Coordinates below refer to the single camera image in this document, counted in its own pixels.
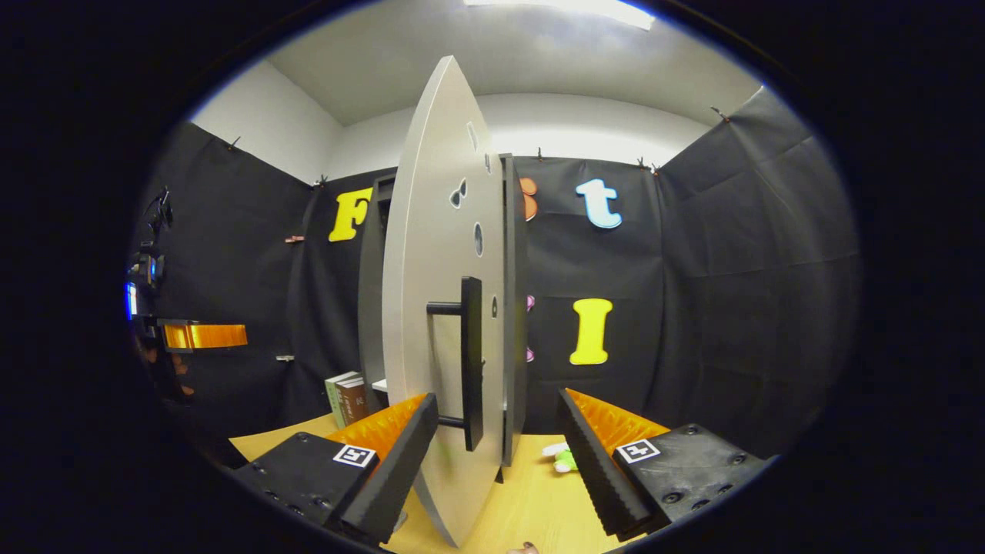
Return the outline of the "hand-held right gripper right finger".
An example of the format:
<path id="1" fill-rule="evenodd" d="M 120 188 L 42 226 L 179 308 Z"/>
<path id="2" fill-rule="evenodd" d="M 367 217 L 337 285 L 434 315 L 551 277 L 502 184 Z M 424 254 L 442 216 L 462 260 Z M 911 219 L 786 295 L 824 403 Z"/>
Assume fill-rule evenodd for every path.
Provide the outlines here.
<path id="1" fill-rule="evenodd" d="M 697 424 L 675 429 L 559 390 L 557 424 L 608 536 L 636 539 L 728 500 L 770 468 Z"/>

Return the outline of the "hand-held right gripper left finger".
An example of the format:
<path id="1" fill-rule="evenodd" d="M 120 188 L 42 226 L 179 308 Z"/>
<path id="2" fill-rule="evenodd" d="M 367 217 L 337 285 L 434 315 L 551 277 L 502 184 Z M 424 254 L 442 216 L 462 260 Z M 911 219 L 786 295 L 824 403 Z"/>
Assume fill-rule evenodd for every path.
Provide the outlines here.
<path id="1" fill-rule="evenodd" d="M 297 519 L 376 547 L 391 539 L 437 427 L 436 397 L 419 394 L 327 437 L 296 432 L 231 474 Z"/>

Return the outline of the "black door handle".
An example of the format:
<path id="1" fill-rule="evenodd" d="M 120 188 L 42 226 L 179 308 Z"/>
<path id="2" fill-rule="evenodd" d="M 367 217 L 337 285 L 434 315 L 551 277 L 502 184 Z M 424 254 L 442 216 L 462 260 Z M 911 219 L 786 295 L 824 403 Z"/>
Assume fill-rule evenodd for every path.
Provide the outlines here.
<path id="1" fill-rule="evenodd" d="M 463 415 L 439 415 L 441 426 L 460 429 L 465 449 L 474 452 L 483 436 L 482 281 L 463 276 L 458 302 L 428 302 L 428 315 L 457 316 L 460 334 L 460 376 Z"/>

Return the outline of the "beige cabinet door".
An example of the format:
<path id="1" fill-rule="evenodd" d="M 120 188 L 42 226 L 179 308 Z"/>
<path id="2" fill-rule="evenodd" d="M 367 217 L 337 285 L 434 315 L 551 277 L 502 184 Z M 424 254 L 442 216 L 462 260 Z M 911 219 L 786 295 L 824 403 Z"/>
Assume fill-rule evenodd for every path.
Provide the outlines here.
<path id="1" fill-rule="evenodd" d="M 463 415 L 457 316 L 428 302 L 458 302 L 463 276 L 482 281 L 483 436 L 474 452 L 441 426 L 415 481 L 416 495 L 450 546 L 470 540 L 503 462 L 503 166 L 467 78 L 439 60 L 409 123 L 384 238 L 381 343 L 391 401 L 436 397 L 439 415 Z"/>

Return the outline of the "green plush toy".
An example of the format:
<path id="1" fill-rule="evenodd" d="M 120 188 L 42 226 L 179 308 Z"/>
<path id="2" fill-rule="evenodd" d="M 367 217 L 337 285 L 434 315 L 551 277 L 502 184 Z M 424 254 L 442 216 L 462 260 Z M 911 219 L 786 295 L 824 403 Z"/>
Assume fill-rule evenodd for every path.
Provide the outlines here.
<path id="1" fill-rule="evenodd" d="M 551 459 L 553 469 L 555 469 L 557 473 L 563 474 L 578 470 L 573 452 L 571 452 L 571 448 L 567 442 L 560 442 L 559 444 L 545 446 L 545 448 L 542 449 L 542 456 Z"/>

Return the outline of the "brown book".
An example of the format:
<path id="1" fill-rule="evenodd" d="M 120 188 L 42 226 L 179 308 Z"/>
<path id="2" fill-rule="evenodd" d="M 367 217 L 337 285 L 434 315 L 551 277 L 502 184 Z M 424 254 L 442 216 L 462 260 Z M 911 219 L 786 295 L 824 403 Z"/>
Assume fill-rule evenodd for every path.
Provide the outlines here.
<path id="1" fill-rule="evenodd" d="M 337 383 L 336 390 L 342 413 L 342 427 L 358 423 L 372 414 L 367 404 L 366 384 L 362 376 Z"/>

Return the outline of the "black backdrop cloth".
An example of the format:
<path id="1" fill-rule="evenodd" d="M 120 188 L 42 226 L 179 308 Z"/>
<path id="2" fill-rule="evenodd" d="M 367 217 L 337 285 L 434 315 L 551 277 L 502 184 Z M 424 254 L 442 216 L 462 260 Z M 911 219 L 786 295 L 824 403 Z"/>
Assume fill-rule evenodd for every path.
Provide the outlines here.
<path id="1" fill-rule="evenodd" d="M 555 432 L 556 390 L 574 386 L 758 456 L 795 444 L 842 365 L 860 260 L 830 158 L 781 101 L 758 91 L 658 175 L 601 160 L 515 165 L 539 187 L 523 430 Z M 327 413 L 318 383 L 362 367 L 360 242 L 386 169 L 398 171 L 313 189 L 191 122 L 163 144 L 151 189 L 169 187 L 177 223 L 159 239 L 158 330 L 243 324 L 249 344 L 169 352 L 131 324 L 132 340 L 159 396 L 221 462 L 235 461 L 224 449 L 235 434 Z"/>

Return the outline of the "ceiling light panel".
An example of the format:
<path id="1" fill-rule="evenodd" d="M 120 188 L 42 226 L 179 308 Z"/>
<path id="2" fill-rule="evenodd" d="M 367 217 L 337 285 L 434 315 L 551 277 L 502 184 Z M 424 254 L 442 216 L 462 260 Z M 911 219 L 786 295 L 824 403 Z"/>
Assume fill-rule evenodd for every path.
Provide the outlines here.
<path id="1" fill-rule="evenodd" d="M 656 21 L 654 14 L 622 0 L 462 0 L 470 7 L 479 6 L 529 6 L 598 15 L 620 24 L 650 31 Z"/>

